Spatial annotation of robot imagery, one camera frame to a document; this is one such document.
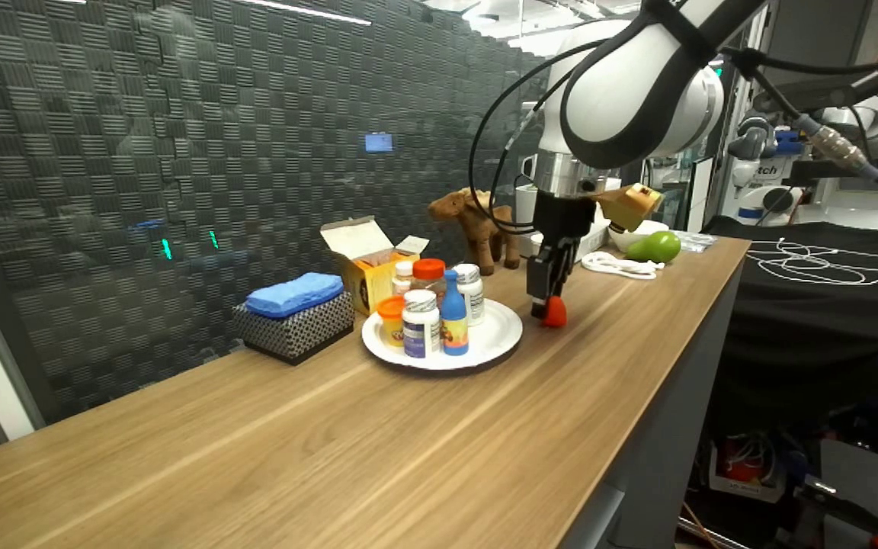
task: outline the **wooden counter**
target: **wooden counter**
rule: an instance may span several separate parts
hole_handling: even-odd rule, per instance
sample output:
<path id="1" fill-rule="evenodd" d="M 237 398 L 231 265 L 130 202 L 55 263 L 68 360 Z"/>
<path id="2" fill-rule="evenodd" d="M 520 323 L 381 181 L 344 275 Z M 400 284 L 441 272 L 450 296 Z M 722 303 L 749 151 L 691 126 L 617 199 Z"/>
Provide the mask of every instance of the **wooden counter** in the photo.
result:
<path id="1" fill-rule="evenodd" d="M 628 441 L 713 307 L 725 325 L 744 250 L 719 241 L 650 284 L 576 268 L 558 331 L 529 318 L 520 272 L 497 275 L 487 296 L 529 331 L 483 372 L 400 372 L 354 331 L 303 365 L 237 351 L 52 423 L 0 445 L 0 547 L 576 543 L 619 455 L 688 474 L 707 374 L 674 417 L 691 415 L 688 455 Z M 678 512 L 679 495 L 657 496 Z"/>

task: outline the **black mesh wall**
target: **black mesh wall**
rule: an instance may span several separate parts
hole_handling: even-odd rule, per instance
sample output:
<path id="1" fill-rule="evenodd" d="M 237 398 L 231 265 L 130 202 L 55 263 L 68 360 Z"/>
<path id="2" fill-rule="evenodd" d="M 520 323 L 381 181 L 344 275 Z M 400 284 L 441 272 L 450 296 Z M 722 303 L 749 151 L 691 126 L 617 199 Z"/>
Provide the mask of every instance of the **black mesh wall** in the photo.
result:
<path id="1" fill-rule="evenodd" d="M 467 184 L 483 111 L 535 57 L 412 0 L 308 6 L 371 24 L 0 0 L 0 323 L 47 421 L 225 354 L 254 286 L 334 268 L 331 220 L 462 260 L 425 205 Z M 520 100 L 483 174 L 516 122 Z"/>

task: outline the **white bottle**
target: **white bottle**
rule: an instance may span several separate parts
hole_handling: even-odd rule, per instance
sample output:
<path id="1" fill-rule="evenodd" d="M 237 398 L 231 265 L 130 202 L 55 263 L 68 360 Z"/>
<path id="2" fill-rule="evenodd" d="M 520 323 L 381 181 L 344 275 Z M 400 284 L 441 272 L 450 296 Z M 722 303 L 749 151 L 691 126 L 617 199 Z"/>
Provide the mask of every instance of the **white bottle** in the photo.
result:
<path id="1" fill-rule="evenodd" d="M 479 321 L 486 305 L 479 265 L 459 263 L 454 272 L 459 272 L 459 290 L 467 298 L 469 321 Z"/>
<path id="2" fill-rule="evenodd" d="M 535 210 L 537 210 L 537 185 L 535 184 L 523 184 L 512 191 L 512 222 L 535 222 Z"/>
<path id="3" fill-rule="evenodd" d="M 397 263 L 397 275 L 390 278 L 390 292 L 395 292 L 395 296 L 404 296 L 404 292 L 412 290 L 412 281 L 414 281 L 414 278 L 412 278 L 412 265 L 414 265 L 414 263 L 410 263 L 410 260 L 405 260 L 405 263 Z"/>
<path id="4" fill-rule="evenodd" d="M 410 290 L 404 307 L 404 347 L 410 358 L 429 360 L 440 354 L 440 305 L 433 290 Z"/>

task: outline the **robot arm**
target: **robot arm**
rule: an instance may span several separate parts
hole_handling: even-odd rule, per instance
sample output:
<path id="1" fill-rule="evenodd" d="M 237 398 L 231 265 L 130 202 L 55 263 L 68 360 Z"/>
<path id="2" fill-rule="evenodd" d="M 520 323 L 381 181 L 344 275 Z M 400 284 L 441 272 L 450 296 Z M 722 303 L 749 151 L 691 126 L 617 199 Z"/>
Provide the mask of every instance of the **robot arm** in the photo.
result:
<path id="1" fill-rule="evenodd" d="M 722 111 L 719 79 L 700 72 L 703 65 L 761 3 L 645 0 L 640 14 L 622 33 L 562 76 L 562 106 L 550 111 L 558 118 L 545 129 L 562 122 L 570 159 L 588 167 L 622 167 L 657 149 L 688 145 L 718 126 Z M 545 323 L 564 318 L 553 315 L 553 305 L 564 307 L 562 286 L 595 206 L 583 189 L 537 191 L 535 230 L 544 232 L 544 243 L 529 263 L 529 292 L 535 318 Z"/>

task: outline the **bottle cap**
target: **bottle cap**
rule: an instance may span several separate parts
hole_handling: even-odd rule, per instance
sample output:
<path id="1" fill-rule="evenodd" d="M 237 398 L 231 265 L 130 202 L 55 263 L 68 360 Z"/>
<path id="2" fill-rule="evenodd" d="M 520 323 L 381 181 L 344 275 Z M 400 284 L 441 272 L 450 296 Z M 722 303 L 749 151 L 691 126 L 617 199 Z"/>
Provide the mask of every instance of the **bottle cap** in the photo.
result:
<path id="1" fill-rule="evenodd" d="M 479 265 L 477 263 L 459 263 L 459 284 L 477 284 L 479 281 Z"/>
<path id="2" fill-rule="evenodd" d="M 379 318 L 390 321 L 390 318 L 404 318 L 405 298 L 404 296 L 390 296 L 385 303 L 379 303 Z"/>
<path id="3" fill-rule="evenodd" d="M 397 275 L 400 278 L 412 278 L 412 263 L 405 260 L 405 263 L 397 263 Z"/>
<path id="4" fill-rule="evenodd" d="M 441 281 L 445 263 L 440 255 L 425 255 L 412 265 L 418 281 Z"/>
<path id="5" fill-rule="evenodd" d="M 429 307 L 437 307 L 437 292 L 433 292 L 433 290 L 410 290 L 410 292 L 404 292 L 404 298 L 405 298 L 405 307 L 410 307 L 410 310 L 429 310 Z"/>

